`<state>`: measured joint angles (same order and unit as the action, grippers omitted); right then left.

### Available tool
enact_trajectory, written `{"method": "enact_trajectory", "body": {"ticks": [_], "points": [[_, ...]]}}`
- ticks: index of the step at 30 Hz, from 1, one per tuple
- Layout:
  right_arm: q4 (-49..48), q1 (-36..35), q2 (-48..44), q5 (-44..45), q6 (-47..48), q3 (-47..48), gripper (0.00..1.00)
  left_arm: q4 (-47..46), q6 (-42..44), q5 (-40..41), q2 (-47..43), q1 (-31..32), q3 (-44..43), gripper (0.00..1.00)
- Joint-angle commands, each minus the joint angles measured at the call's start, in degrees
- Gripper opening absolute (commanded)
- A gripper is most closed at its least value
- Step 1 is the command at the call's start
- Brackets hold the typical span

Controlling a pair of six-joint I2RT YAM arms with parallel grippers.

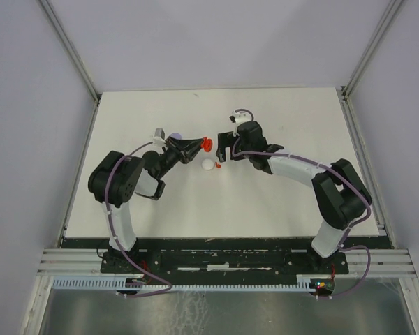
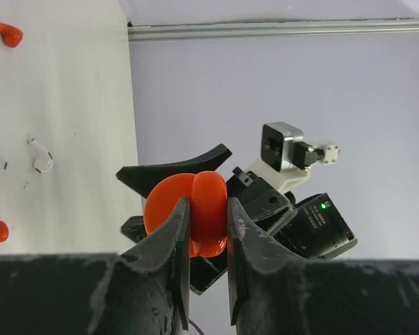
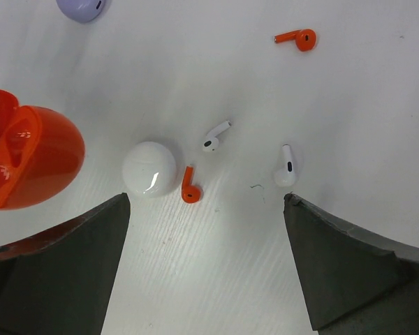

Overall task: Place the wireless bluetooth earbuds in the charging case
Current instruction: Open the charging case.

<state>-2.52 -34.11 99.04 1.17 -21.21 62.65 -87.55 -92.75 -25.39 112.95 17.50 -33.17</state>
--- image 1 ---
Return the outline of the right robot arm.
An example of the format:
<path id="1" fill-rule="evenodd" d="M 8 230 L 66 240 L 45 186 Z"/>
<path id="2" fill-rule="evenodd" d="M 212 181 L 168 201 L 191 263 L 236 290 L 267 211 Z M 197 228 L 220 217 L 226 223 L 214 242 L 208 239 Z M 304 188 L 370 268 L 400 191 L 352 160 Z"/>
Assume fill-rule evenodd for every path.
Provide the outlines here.
<path id="1" fill-rule="evenodd" d="M 344 158 L 324 164 L 269 143 L 257 121 L 241 123 L 234 131 L 219 133 L 216 157 L 225 162 L 247 159 L 259 171 L 287 177 L 310 187 L 323 221 L 311 241 L 307 266 L 322 273 L 332 264 L 332 255 L 342 249 L 353 227 L 372 212 L 372 197 L 352 163 Z"/>

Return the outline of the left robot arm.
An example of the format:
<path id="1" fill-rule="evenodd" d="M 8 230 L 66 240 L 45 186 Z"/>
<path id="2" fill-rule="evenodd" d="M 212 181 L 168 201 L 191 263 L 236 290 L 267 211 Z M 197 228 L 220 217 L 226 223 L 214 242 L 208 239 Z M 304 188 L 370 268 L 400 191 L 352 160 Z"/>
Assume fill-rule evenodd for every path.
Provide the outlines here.
<path id="1" fill-rule="evenodd" d="M 133 230 L 129 202 L 134 195 L 158 200 L 166 187 L 163 177 L 176 164 L 190 163 L 200 151 L 210 152 L 212 139 L 192 140 L 168 137 L 161 151 L 146 151 L 141 157 L 109 151 L 90 174 L 88 190 L 106 215 L 110 233 L 109 251 L 119 251 L 116 263 L 126 272 L 140 266 L 140 254 L 133 251 L 137 237 Z"/>

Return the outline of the lavender round charging case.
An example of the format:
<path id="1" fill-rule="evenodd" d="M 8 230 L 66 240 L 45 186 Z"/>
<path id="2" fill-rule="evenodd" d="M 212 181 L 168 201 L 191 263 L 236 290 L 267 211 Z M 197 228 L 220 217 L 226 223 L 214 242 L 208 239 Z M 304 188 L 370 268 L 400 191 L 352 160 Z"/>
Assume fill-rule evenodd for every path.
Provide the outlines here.
<path id="1" fill-rule="evenodd" d="M 170 136 L 179 140 L 182 139 L 182 135 L 179 133 L 171 133 Z"/>

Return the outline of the orange round charging case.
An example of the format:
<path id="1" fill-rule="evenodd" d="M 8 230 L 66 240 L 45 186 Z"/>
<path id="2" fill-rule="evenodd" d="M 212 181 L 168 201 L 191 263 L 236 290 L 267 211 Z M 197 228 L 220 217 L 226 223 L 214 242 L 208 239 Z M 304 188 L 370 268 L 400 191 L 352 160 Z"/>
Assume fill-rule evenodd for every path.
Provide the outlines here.
<path id="1" fill-rule="evenodd" d="M 201 143 L 200 147 L 204 152 L 207 152 L 207 153 L 211 152 L 211 150 L 213 148 L 212 138 L 204 137 L 203 142 Z"/>

